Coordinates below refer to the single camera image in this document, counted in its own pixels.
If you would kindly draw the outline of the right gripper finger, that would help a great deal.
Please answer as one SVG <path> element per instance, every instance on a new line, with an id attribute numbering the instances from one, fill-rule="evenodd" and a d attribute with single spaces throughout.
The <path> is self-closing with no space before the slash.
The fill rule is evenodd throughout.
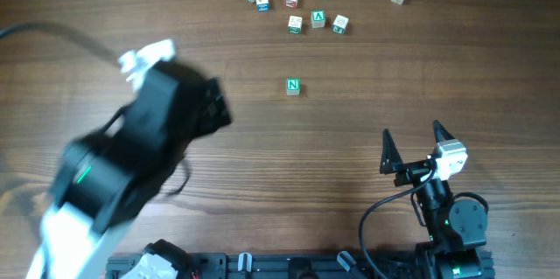
<path id="1" fill-rule="evenodd" d="M 439 120 L 433 121 L 434 137 L 437 143 L 454 140 L 455 137 L 447 131 Z"/>
<path id="2" fill-rule="evenodd" d="M 403 160 L 388 129 L 382 132 L 382 152 L 380 162 L 381 174 L 392 174 L 401 171 Z"/>

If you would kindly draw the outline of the white block teal side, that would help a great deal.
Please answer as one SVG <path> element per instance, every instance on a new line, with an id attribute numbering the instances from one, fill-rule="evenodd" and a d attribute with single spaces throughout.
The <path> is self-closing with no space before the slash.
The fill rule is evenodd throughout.
<path id="1" fill-rule="evenodd" d="M 338 34 L 344 34 L 349 24 L 349 18 L 338 15 L 332 23 L 332 31 Z"/>

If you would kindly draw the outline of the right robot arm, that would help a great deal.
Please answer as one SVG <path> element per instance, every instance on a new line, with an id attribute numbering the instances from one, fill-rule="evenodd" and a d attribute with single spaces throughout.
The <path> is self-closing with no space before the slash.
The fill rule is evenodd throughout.
<path id="1" fill-rule="evenodd" d="M 492 277 L 487 244 L 488 203 L 472 192 L 455 194 L 449 179 L 460 173 L 468 158 L 466 146 L 439 121 L 433 122 L 434 150 L 424 159 L 403 162 L 388 129 L 382 133 L 380 173 L 393 174 L 395 186 L 411 186 L 413 208 L 430 240 L 392 262 L 391 275 L 412 278 Z"/>

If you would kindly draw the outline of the white block green bottom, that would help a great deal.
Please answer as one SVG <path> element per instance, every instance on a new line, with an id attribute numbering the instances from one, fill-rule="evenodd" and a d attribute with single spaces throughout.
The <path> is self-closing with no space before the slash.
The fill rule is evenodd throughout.
<path id="1" fill-rule="evenodd" d="M 303 19 L 297 16 L 290 16 L 288 22 L 288 32 L 300 34 L 302 31 Z"/>

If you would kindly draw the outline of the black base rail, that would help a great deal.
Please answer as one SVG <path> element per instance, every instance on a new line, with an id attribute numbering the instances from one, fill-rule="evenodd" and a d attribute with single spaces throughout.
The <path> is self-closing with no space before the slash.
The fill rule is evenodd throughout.
<path id="1" fill-rule="evenodd" d="M 355 264 L 344 267 L 336 254 L 326 255 L 252 255 L 239 264 L 238 255 L 198 253 L 190 255 L 190 268 L 182 278 L 376 278 L 378 275 L 366 259 L 353 255 Z M 494 260 L 489 252 L 428 262 L 413 251 L 382 252 L 372 256 L 388 278 L 483 278 L 496 277 Z"/>

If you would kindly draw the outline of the green V letter block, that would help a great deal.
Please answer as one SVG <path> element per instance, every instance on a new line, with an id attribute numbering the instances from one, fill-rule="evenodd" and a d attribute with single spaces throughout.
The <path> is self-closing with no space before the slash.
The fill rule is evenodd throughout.
<path id="1" fill-rule="evenodd" d="M 313 10 L 311 12 L 311 27 L 323 28 L 326 25 L 326 14 L 323 10 Z"/>

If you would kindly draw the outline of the green N letter block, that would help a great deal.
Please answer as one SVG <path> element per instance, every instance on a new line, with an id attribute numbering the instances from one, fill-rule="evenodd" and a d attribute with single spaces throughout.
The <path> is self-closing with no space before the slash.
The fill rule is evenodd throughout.
<path id="1" fill-rule="evenodd" d="M 299 78 L 290 78 L 286 80 L 286 94 L 289 96 L 300 95 L 301 84 Z"/>

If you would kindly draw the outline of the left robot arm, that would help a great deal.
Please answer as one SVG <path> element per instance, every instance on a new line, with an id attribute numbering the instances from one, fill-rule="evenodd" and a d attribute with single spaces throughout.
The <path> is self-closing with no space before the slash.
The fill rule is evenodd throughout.
<path id="1" fill-rule="evenodd" d="M 132 102 L 64 149 L 28 277 L 97 277 L 188 145 L 230 123 L 217 78 L 158 61 Z"/>

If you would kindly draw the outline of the baseball block blue side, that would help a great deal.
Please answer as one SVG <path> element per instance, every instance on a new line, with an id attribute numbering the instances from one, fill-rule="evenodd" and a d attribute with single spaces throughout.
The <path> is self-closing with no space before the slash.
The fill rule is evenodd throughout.
<path id="1" fill-rule="evenodd" d="M 270 10 L 269 0 L 255 0 L 256 8 L 259 12 L 265 12 Z"/>

